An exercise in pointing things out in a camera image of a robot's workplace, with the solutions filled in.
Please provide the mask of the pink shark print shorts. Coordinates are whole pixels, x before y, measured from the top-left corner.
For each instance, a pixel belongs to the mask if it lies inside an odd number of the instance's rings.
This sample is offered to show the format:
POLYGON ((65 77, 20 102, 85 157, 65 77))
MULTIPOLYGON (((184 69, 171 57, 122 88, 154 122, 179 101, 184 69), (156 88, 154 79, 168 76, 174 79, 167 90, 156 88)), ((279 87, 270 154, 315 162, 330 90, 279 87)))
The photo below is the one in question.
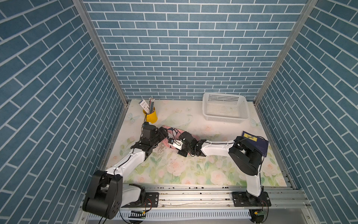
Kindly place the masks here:
POLYGON ((176 149, 173 146, 171 146, 168 141, 170 139, 179 140, 179 136, 183 133, 183 130, 176 129, 176 128, 173 128, 173 127, 169 127, 169 126, 166 126, 166 125, 163 125, 162 127, 167 130, 167 134, 166 134, 167 138, 163 140, 163 144, 166 147, 176 149))

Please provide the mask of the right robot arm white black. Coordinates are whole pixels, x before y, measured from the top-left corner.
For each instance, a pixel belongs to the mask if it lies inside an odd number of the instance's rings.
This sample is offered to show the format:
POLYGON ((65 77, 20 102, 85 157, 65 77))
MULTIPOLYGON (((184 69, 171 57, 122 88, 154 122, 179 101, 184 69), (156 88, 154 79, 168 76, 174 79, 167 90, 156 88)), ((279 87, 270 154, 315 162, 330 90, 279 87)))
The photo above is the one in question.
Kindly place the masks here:
POLYGON ((178 154, 192 156, 230 157, 239 170, 246 175, 247 196, 258 198, 263 192, 261 184, 261 167, 267 156, 267 149, 259 149, 248 134, 237 136, 232 141, 197 140, 189 132, 180 133, 170 144, 178 149, 178 154))

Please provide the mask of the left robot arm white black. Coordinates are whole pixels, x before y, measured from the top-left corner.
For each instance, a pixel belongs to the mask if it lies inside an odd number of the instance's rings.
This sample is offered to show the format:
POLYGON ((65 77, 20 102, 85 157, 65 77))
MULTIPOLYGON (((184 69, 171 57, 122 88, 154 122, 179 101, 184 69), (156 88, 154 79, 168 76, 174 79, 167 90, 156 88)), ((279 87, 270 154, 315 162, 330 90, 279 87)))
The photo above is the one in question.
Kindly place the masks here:
POLYGON ((144 206, 145 187, 138 184, 124 184, 124 179, 166 138, 168 138, 166 128, 158 128, 145 122, 142 125, 141 137, 131 146, 129 154, 107 170, 97 170, 93 174, 83 201, 83 211, 113 219, 123 206, 129 204, 136 207, 144 206))

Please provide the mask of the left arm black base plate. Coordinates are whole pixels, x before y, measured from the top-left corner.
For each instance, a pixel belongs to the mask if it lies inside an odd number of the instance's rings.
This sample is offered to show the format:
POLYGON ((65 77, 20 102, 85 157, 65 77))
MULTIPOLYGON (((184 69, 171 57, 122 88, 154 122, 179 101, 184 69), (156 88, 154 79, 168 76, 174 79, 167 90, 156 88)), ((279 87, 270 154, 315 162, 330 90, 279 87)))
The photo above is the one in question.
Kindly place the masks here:
POLYGON ((139 199, 135 202, 130 202, 128 204, 124 204, 122 208, 157 208, 159 200, 158 192, 146 192, 145 196, 140 196, 139 199))

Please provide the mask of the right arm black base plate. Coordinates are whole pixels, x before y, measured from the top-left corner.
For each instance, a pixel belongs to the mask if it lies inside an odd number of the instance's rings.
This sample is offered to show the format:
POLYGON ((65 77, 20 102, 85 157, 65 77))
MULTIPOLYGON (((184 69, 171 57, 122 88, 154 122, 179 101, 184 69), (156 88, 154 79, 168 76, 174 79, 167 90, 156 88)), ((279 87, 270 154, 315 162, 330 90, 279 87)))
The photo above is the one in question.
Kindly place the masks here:
POLYGON ((256 197, 249 194, 247 191, 236 191, 232 193, 233 203, 235 207, 270 207, 271 201, 267 192, 261 192, 260 196, 256 197))

